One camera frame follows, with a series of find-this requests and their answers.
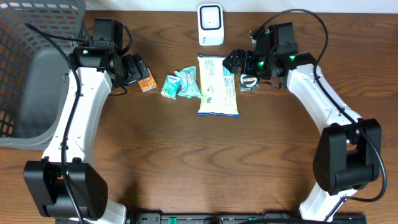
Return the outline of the small orange tissue pack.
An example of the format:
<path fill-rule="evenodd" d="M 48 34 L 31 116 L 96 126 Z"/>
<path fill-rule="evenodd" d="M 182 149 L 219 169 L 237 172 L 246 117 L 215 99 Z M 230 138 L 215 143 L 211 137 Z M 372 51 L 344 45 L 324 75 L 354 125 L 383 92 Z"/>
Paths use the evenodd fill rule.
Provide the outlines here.
<path fill-rule="evenodd" d="M 148 72 L 149 72 L 149 76 L 138 82 L 143 93 L 145 93 L 149 90 L 153 90 L 154 88 L 157 88 L 157 83 L 156 83 L 155 78 L 153 77 L 150 70 L 148 70 Z"/>

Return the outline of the black round-label box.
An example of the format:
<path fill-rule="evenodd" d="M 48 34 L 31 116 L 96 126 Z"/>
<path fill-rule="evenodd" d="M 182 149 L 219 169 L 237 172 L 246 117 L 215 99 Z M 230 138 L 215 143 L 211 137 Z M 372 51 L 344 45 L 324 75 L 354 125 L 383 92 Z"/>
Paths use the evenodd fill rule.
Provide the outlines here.
<path fill-rule="evenodd" d="M 240 74 L 239 75 L 239 87 L 240 91 L 251 91 L 259 89 L 259 80 L 250 75 Z"/>

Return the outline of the small teal tissue pack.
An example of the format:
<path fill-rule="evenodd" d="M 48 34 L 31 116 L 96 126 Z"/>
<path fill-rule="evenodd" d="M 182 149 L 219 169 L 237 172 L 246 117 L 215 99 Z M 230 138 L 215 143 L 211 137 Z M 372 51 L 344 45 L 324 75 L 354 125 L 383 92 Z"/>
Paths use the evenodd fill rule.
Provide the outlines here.
<path fill-rule="evenodd" d="M 181 84 L 181 78 L 174 75 L 167 75 L 161 90 L 161 95 L 173 100 L 177 99 L 177 92 Z"/>

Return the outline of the teal snack packet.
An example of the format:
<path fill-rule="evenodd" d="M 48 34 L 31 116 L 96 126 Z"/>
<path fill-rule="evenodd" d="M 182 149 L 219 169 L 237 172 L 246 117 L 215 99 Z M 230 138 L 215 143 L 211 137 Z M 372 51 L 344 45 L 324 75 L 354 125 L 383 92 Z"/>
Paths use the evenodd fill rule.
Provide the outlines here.
<path fill-rule="evenodd" d="M 181 78 L 181 90 L 178 96 L 186 98 L 201 98 L 201 91 L 197 84 L 197 68 L 196 66 L 186 67 L 181 71 L 174 71 L 175 75 Z"/>

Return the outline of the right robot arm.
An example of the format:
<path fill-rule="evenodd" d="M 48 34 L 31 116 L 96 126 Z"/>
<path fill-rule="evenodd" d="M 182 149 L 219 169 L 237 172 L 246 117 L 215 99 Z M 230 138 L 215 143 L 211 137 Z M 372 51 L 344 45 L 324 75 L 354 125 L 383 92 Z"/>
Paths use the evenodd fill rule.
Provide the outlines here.
<path fill-rule="evenodd" d="M 381 125 L 375 119 L 363 119 L 344 103 L 310 53 L 234 50 L 223 66 L 258 79 L 277 77 L 316 124 L 320 132 L 313 159 L 316 184 L 298 208 L 301 219 L 332 222 L 347 200 L 371 203 L 384 196 L 387 177 Z"/>

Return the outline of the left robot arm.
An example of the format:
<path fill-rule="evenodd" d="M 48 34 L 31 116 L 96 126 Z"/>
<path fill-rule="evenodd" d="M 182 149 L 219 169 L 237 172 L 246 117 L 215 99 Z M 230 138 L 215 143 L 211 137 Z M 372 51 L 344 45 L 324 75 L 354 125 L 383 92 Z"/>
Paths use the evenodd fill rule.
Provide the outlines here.
<path fill-rule="evenodd" d="M 115 88 L 149 76 L 140 54 L 110 47 L 76 47 L 69 55 L 67 97 L 53 139 L 39 161 L 27 161 L 24 180 L 43 217 L 57 223 L 128 223 L 127 208 L 108 197 L 95 171 L 94 140 L 104 103 Z"/>

